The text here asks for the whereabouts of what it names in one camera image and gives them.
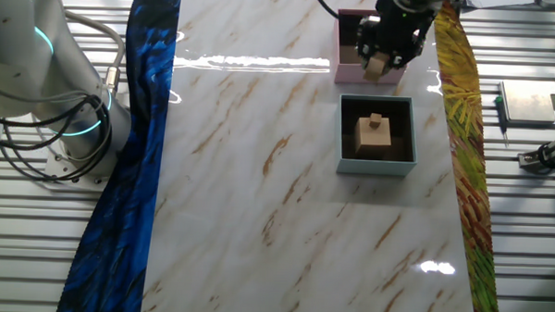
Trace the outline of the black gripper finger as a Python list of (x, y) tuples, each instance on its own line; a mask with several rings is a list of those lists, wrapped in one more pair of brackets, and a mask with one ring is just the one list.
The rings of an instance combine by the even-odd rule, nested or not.
[(377, 27), (379, 16), (363, 17), (358, 24), (357, 53), (364, 63), (368, 62), (377, 51)]
[(404, 68), (411, 60), (419, 57), (423, 51), (423, 39), (409, 40), (394, 44), (390, 50), (388, 66), (391, 69)]

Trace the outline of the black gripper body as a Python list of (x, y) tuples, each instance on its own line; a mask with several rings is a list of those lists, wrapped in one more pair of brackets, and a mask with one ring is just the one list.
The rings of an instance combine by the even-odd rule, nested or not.
[(439, 11), (439, 0), (376, 0), (375, 48), (419, 51)]

